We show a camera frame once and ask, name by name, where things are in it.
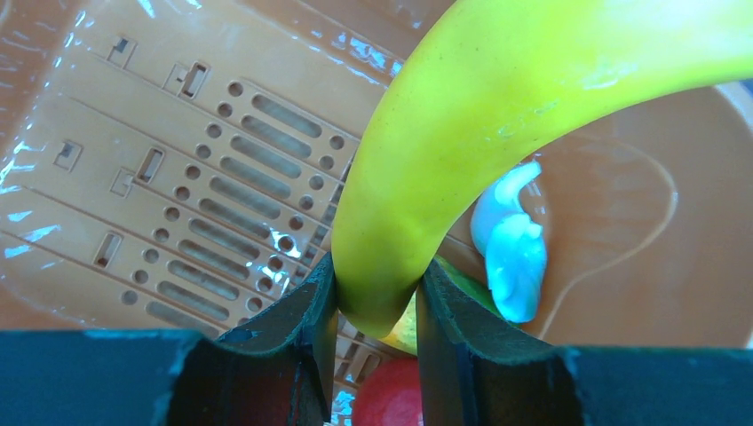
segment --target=red fruit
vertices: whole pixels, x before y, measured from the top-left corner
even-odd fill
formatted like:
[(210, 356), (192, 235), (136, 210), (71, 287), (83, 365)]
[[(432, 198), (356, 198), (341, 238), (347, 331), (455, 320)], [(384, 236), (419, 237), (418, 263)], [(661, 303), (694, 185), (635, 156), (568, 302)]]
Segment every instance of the red fruit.
[(379, 366), (358, 389), (353, 426), (423, 426), (418, 359)]

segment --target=round hole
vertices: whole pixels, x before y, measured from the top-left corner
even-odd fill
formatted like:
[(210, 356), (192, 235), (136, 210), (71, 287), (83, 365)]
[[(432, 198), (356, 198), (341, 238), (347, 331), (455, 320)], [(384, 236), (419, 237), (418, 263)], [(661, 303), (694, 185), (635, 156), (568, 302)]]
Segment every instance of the round hole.
[(216, 139), (219, 138), (222, 135), (222, 128), (217, 126), (216, 124), (210, 124), (207, 126), (207, 136), (210, 138)]
[(251, 312), (259, 312), (261, 311), (261, 299), (258, 297), (252, 297), (249, 299), (249, 302), (246, 304), (249, 307), (249, 311)]
[(233, 114), (233, 106), (227, 104), (226, 102), (223, 102), (217, 107), (217, 114), (219, 114), (221, 117), (227, 118)]
[(165, 210), (165, 218), (168, 220), (168, 222), (175, 222), (180, 217), (180, 210), (174, 208), (174, 207), (168, 207)]
[(301, 197), (298, 206), (300, 206), (301, 209), (310, 210), (311, 207), (313, 207), (313, 198), (311, 198), (311, 195), (304, 195)]
[(282, 237), (280, 238), (280, 241), (277, 243), (277, 246), (282, 251), (291, 251), (293, 247), (295, 247), (295, 245), (296, 243), (290, 237)]
[(139, 295), (133, 290), (128, 290), (120, 296), (120, 300), (123, 304), (136, 304), (136, 301), (139, 300)]
[(227, 92), (230, 93), (230, 96), (238, 98), (243, 94), (243, 85), (238, 82), (232, 82), (227, 86)]
[(149, 250), (144, 252), (144, 260), (146, 260), (150, 264), (155, 264), (158, 260), (160, 260), (160, 252), (150, 248)]
[(160, 228), (155, 231), (155, 240), (165, 242), (170, 238), (170, 233), (166, 229)]
[(304, 219), (298, 216), (291, 217), (288, 225), (290, 225), (290, 229), (297, 231), (304, 227)]
[(196, 166), (188, 166), (186, 168), (186, 178), (196, 180), (202, 175), (202, 171)]
[(311, 178), (308, 179), (308, 185), (314, 191), (319, 191), (324, 187), (324, 179), (319, 175), (311, 176)]
[(175, 188), (175, 198), (185, 201), (188, 200), (188, 197), (191, 196), (191, 191), (188, 191), (188, 188), (185, 186), (180, 186), (178, 188)]
[(319, 165), (325, 170), (332, 170), (335, 167), (335, 159), (329, 155), (324, 155), (319, 159)]
[(269, 266), (269, 269), (272, 272), (279, 272), (282, 270), (282, 260), (277, 256), (270, 257), (269, 262), (267, 262), (266, 265)]
[(329, 146), (332, 146), (332, 149), (343, 149), (343, 146), (345, 146), (345, 139), (343, 139), (342, 136), (333, 136), (329, 140)]
[(257, 281), (257, 290), (261, 291), (262, 293), (269, 293), (272, 291), (272, 279), (269, 277), (262, 277), (259, 281)]
[(206, 160), (210, 158), (211, 155), (211, 149), (206, 145), (199, 145), (196, 147), (196, 156)]
[(149, 274), (147, 273), (147, 271), (135, 271), (133, 273), (133, 280), (138, 284), (144, 284), (145, 282), (149, 281)]

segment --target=orange plastic container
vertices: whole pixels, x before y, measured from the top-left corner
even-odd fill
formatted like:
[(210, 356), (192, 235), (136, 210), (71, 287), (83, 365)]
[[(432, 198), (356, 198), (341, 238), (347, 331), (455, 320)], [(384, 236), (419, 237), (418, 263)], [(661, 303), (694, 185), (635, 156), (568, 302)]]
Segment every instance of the orange plastic container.
[[(329, 249), (349, 163), (448, 0), (0, 0), (0, 327), (217, 336)], [(523, 193), (553, 343), (744, 346), (753, 102), (738, 83), (544, 148)], [(484, 280), (466, 214), (440, 254)], [(404, 356), (341, 321), (334, 424)]]

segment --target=slot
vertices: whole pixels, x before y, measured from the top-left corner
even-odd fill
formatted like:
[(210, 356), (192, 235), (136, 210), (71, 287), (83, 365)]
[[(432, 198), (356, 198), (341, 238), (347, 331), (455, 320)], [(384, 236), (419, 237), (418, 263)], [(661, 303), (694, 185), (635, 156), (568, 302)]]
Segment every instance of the slot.
[(321, 126), (304, 116), (297, 114), (285, 106), (269, 99), (264, 95), (257, 95), (251, 100), (251, 105), (264, 114), (273, 117), (278, 122), (287, 124), (311, 138), (321, 136)]
[(246, 280), (249, 277), (249, 270), (242, 264), (238, 264), (225, 256), (196, 244), (191, 240), (182, 240), (178, 244), (178, 250), (186, 256), (190, 256), (201, 263), (207, 264), (218, 271), (236, 278), (237, 280)]
[(97, 250), (97, 255), (94, 257), (94, 264), (100, 268), (107, 268), (115, 257), (115, 252), (120, 247), (122, 240), (123, 237), (116, 233), (107, 233), (99, 246), (99, 250)]
[(158, 320), (165, 321), (166, 323), (171, 324), (177, 328), (189, 328), (198, 330), (210, 339), (216, 339), (219, 337), (219, 331), (216, 328), (210, 326), (209, 324), (205, 324), (204, 322), (199, 321), (196, 318), (189, 317), (183, 312), (172, 309), (166, 304), (161, 304), (159, 302), (149, 302), (147, 304), (147, 313), (157, 318)]
[(128, 40), (121, 38), (118, 40), (118, 42), (115, 44), (114, 49), (118, 53), (123, 53), (125, 51), (125, 46), (128, 45)]
[(315, 247), (308, 246), (308, 248), (306, 248), (306, 252), (301, 258), (301, 263), (306, 266), (310, 266), (311, 263), (313, 262), (313, 259), (316, 257), (317, 253), (318, 253), (318, 250)]
[(230, 147), (287, 178), (296, 179), (301, 176), (301, 168), (297, 164), (246, 138), (236, 136), (230, 141)]
[(335, 190), (335, 193), (332, 194), (332, 199), (329, 200), (332, 204), (338, 204), (340, 202), (340, 197), (343, 196), (343, 190), (345, 189), (344, 186), (338, 185), (337, 189)]
[(157, 292), (173, 301), (183, 304), (194, 311), (201, 312), (204, 315), (212, 317), (218, 321), (225, 321), (230, 318), (230, 311), (226, 308), (207, 300), (196, 293), (176, 286), (169, 281), (163, 281), (157, 284)]
[(179, 260), (171, 261), (167, 265), (167, 269), (176, 277), (182, 278), (183, 280), (210, 291), (217, 296), (224, 297), (227, 300), (235, 300), (240, 294), (238, 288), (235, 288), (206, 272), (199, 271), (190, 264), (184, 264)]
[(144, 162), (141, 163), (141, 168), (139, 169), (139, 179), (143, 180), (146, 183), (151, 182), (152, 178), (155, 177), (157, 169), (160, 168), (160, 164), (162, 164), (163, 157), (164, 153), (159, 149), (150, 149), (147, 153), (147, 157), (144, 159)]
[(128, 61), (131, 59), (133, 51), (135, 50), (136, 42), (125, 37), (117, 36), (112, 42), (112, 48), (110, 49), (109, 56), (107, 56), (107, 60), (115, 63), (119, 67), (125, 67), (128, 65)]
[(209, 69), (207, 66), (195, 62), (188, 71), (186, 79), (183, 81), (183, 88), (180, 90), (181, 93), (193, 99), (196, 96), (196, 93), (199, 92), (199, 89), (201, 89), (202, 84), (204, 84), (208, 71)]
[(253, 193), (240, 185), (228, 182), (221, 177), (213, 177), (210, 181), (210, 188), (214, 192), (220, 193), (230, 200), (256, 211), (264, 217), (270, 219), (280, 217), (280, 208), (272, 201), (269, 201), (266, 197)]
[(311, 243), (315, 246), (321, 247), (321, 243), (324, 241), (324, 237), (327, 236), (327, 228), (324, 226), (318, 226), (316, 232), (313, 233)]
[(306, 159), (311, 156), (311, 147), (291, 135), (262, 122), (258, 118), (246, 115), (241, 120), (241, 126), (251, 135), (262, 142), (280, 149), (296, 158)]
[(269, 177), (234, 158), (223, 158), (219, 162), (219, 166), (224, 171), (235, 176), (239, 180), (242, 180), (249, 186), (257, 188), (259, 191), (267, 193), (279, 200), (286, 200), (290, 197), (290, 186), (283, 184), (279, 180)]
[(208, 216), (213, 217), (220, 222), (235, 226), (236, 228), (256, 235), (262, 240), (268, 239), (271, 234), (266, 225), (257, 222), (256, 220), (249, 219), (237, 211), (223, 206), (213, 200), (201, 200), (199, 202), (199, 209), (202, 213), (206, 213)]
[(61, 169), (70, 171), (74, 168), (75, 162), (78, 160), (78, 157), (81, 155), (82, 151), (83, 148), (81, 148), (81, 146), (76, 142), (65, 140), (63, 141), (63, 147), (55, 157), (53, 164), (60, 167)]
[(321, 219), (321, 221), (326, 226), (331, 226), (332, 221), (335, 220), (335, 213), (337, 213), (337, 207), (330, 204), (329, 206), (327, 206), (327, 210), (324, 211), (324, 217)]
[(254, 260), (259, 257), (259, 250), (246, 240), (236, 237), (215, 225), (208, 224), (201, 219), (194, 219), (188, 225), (188, 228), (196, 235), (202, 236), (219, 246), (222, 246), (234, 253)]
[(300, 266), (296, 268), (296, 273), (295, 275), (293, 275), (293, 285), (300, 286), (304, 282), (305, 276), (306, 276), (306, 269)]
[(356, 376), (355, 382), (361, 384), (363, 380), (369, 377), (369, 375), (373, 373), (381, 363), (382, 360), (377, 355), (374, 355), (373, 353), (367, 355), (366, 359), (363, 360), (363, 364), (361, 364), (361, 371), (358, 373), (358, 376)]

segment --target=banana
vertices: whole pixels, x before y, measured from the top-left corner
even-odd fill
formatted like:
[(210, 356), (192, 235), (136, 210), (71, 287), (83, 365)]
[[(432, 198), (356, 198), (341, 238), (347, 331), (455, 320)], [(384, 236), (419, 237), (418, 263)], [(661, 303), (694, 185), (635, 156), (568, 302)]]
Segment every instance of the banana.
[(536, 149), (624, 107), (752, 75), (750, 0), (458, 0), (353, 160), (332, 234), (342, 312), (389, 334), (450, 226)]

